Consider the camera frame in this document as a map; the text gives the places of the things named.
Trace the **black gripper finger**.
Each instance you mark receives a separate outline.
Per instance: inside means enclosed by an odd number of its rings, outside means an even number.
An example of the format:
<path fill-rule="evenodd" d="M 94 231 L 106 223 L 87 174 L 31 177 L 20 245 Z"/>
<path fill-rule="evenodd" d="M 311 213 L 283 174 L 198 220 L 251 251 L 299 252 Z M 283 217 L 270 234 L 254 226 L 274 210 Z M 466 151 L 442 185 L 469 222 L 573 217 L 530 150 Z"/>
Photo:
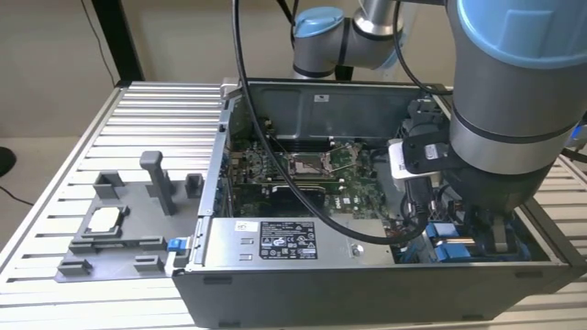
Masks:
<path fill-rule="evenodd" d="M 505 216 L 502 214 L 497 213 L 494 215 L 491 230 L 493 230 L 497 253 L 507 253 L 510 247 L 507 243 L 506 221 L 505 221 Z"/>

